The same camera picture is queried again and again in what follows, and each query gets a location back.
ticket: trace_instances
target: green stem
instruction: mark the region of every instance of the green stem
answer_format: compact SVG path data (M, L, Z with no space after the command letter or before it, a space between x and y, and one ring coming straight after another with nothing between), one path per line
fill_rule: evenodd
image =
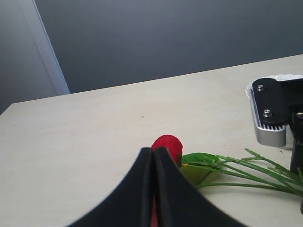
M275 190L279 192L286 192L289 194L297 195L291 190L283 190L267 185L260 185L260 184L249 184L249 183L202 183L197 185L197 188L202 188L202 187L209 187L209 186L239 186L239 187L250 187L250 188L262 188L262 189L270 189L270 190Z
M290 184L288 184L287 182L290 182L290 183L292 183L292 184L295 184L295 185L298 185L298 186L302 187L302 184L301 184L301 183L298 183L298 182L296 182L296 181L294 181L294 180L288 179L288 178L286 178L286 177L284 177L284 176L281 176L281 175L279 175L279 174L277 174L277 173L275 173L275 172L272 172L272 171L270 171L270 170L268 170L268 169L259 167L259 166L255 165L255 164L250 163L250 162L241 161L241 160L239 160L239 159L235 159L235 158L232 158L232 157L228 157L228 158L230 158L231 160L233 160L233 162L236 163L236 164L239 164L239 165L241 165L241 166L245 166L245 167L248 167L248 168L252 168L252 169L254 169L254 170L257 170L257 171L259 171L259 172L262 172L262 173L264 173L264 174L267 174L267 175L269 175L269 176L275 178L276 180L278 180L278 181L281 182L282 184L284 184L286 187L288 187L290 190L292 190L294 193L298 194L299 196L302 196L302 195L303 195L303 194L300 194L299 191L297 191L295 188L293 188L293 187L292 187Z
M260 154L246 148L245 149L248 153L250 153L251 155L255 156L253 158L243 158L245 160L262 160L262 161L266 161L272 165L274 165L277 169L281 170L282 172L284 172L286 175L288 175L289 178L295 179L295 180L299 180L298 175L292 173L291 171L289 171L288 169L286 169L285 167L281 166L280 164L278 164L277 162L274 162L266 157L261 156Z
M235 176L235 177L239 177L239 178L255 181L255 182L258 182L258 183L264 183L263 180L259 181L256 178L252 178L252 177L249 177L247 175L238 174L238 173L235 173L235 172L232 172L232 171L228 171L228 170L209 168L209 167L206 167L206 166L196 166L196 165L188 165L188 166L189 167L206 169L206 170L209 170L209 171L212 171L212 172L218 172L218 173L225 174L225 175L231 175L231 176ZM280 189L282 191L289 191L290 190L289 187L286 187L286 186L283 186L283 185L279 185L279 184L276 184L276 183L268 182L268 184L271 185L271 186L273 186L273 187L276 187L277 189Z
M303 173L302 173L302 170L300 167L298 167L298 173L299 173L299 176L300 176L300 179L301 179L301 182L303 183Z
M234 171L236 171L236 172L238 172L238 173L241 173L241 174L244 174L244 175L246 175L246 176L249 176L249 177L251 177L252 179L254 179L256 182L259 182L259 183L266 183L266 184L271 185L271 186L274 186L274 187L279 187L279 186L280 186L280 184L276 184L276 183L272 183L272 182L270 182L270 181L264 180L264 179L262 179L262 178L259 178L259 177L255 176L255 175L252 175L252 174L249 174L249 173L247 173L247 172L245 172L245 171L242 171L242 170L240 170L240 169L238 169L238 168L235 168L235 167L232 167L232 166L230 166L230 165L227 165L227 164L221 164L221 165L224 166L224 167L226 167L226 168L230 168L231 170L234 170Z

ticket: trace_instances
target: white object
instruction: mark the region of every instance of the white object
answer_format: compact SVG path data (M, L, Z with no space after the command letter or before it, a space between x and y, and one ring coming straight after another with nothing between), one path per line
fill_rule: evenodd
M288 167L291 152L257 143L243 87L260 73L303 73L302 62L299 55L13 104L0 116L0 226L67 226L166 133L180 138L185 154L241 158L250 148ZM302 226L297 196L238 187L202 193L250 227Z

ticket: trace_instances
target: table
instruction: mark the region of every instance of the table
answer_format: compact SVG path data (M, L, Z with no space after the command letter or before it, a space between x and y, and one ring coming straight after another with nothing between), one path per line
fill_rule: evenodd
M302 62L298 55L11 105L0 116L0 226L75 221L162 134L180 138L185 154L241 158L251 148L288 167L290 151L256 142L245 88L262 76L303 74ZM302 226L296 196L239 187L201 192L249 226Z

